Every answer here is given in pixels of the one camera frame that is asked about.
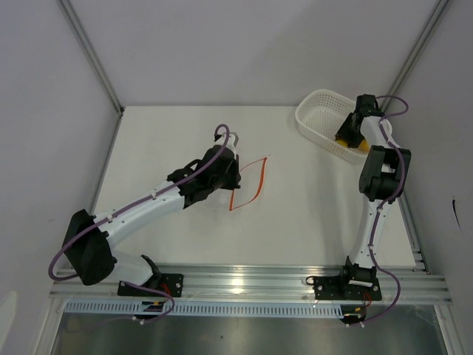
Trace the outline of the clear orange zip top bag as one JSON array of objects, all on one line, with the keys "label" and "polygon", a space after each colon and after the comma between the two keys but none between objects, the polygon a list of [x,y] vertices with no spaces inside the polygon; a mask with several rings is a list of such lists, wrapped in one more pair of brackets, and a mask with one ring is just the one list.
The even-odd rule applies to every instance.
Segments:
[{"label": "clear orange zip top bag", "polygon": [[249,207],[262,196],[270,155],[244,161],[239,168],[239,188],[220,189],[212,194],[208,207],[213,211],[235,212]]}]

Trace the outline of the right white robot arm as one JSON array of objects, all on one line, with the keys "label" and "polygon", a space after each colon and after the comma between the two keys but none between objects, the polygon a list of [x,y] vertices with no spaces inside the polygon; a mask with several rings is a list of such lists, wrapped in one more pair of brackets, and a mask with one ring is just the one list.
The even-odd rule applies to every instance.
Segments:
[{"label": "right white robot arm", "polygon": [[361,222],[337,281],[338,292],[351,299],[375,287],[382,231],[392,204],[404,191],[411,152],[395,142],[388,116],[381,111],[378,99],[368,94],[357,97],[355,109],[337,131],[336,140],[349,148],[360,149],[363,143],[369,146],[358,182],[363,195]]}]

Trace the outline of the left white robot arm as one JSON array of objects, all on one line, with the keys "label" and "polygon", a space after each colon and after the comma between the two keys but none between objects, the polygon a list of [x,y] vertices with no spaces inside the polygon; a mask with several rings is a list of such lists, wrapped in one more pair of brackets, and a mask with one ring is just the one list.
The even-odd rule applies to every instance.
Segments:
[{"label": "left white robot arm", "polygon": [[97,216],[82,209],[71,217],[64,253],[75,276],[86,285],[106,279],[134,283],[151,296],[160,288],[159,271],[146,255],[116,251],[127,237],[156,219],[205,200],[218,189],[239,188],[239,156],[234,144],[216,144],[201,159],[172,172],[158,187],[131,203]]}]

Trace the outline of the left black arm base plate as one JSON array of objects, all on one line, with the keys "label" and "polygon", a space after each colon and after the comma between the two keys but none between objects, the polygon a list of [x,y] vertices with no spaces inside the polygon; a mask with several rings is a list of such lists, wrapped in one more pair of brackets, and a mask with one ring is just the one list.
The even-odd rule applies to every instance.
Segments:
[{"label": "left black arm base plate", "polygon": [[[149,288],[155,291],[164,292],[172,297],[181,297],[184,286],[183,274],[161,274],[160,277],[153,276],[142,288]],[[155,292],[144,291],[120,282],[118,286],[118,296],[121,297],[160,297]]]}]

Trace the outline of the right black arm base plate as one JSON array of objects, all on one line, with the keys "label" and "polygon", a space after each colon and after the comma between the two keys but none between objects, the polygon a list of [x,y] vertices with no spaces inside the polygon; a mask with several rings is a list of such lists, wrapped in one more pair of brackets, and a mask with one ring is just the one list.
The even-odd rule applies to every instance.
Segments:
[{"label": "right black arm base plate", "polygon": [[321,277],[310,275],[306,277],[305,283],[313,288],[317,300],[382,300],[381,287],[378,280],[370,284],[358,281],[348,282],[340,276]]}]

